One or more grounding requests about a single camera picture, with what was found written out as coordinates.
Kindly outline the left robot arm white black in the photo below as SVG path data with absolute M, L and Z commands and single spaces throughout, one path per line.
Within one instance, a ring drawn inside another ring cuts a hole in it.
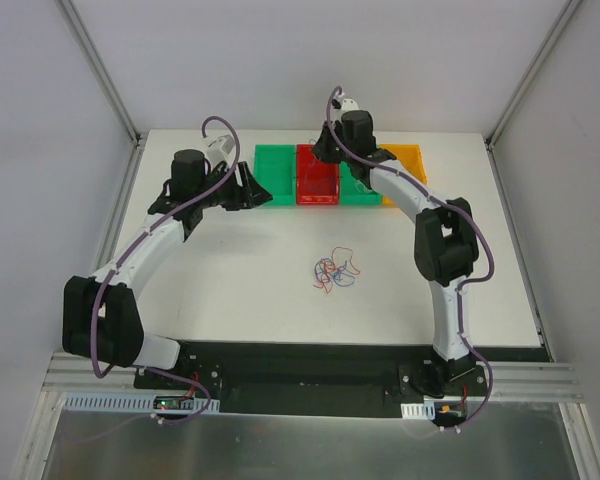
M 184 244 L 208 208 L 257 208 L 273 196 L 246 162 L 213 162 L 208 153 L 175 153 L 171 176 L 131 241 L 108 264 L 87 277 L 73 276 L 64 287 L 62 348 L 94 365 L 157 368 L 168 388 L 184 387 L 190 363 L 178 341 L 143 327 L 137 300 L 163 261 Z

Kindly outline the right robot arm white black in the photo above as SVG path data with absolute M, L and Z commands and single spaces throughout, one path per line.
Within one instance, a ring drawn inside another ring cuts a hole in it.
M 469 203 L 436 198 L 394 154 L 377 145 L 372 117 L 364 110 L 325 121 L 313 154 L 326 164 L 346 164 L 354 179 L 389 198 L 414 223 L 414 261 L 429 283 L 434 337 L 431 359 L 416 368 L 409 384 L 435 399 L 453 394 L 476 366 L 466 338 L 467 308 L 461 293 L 479 256 Z

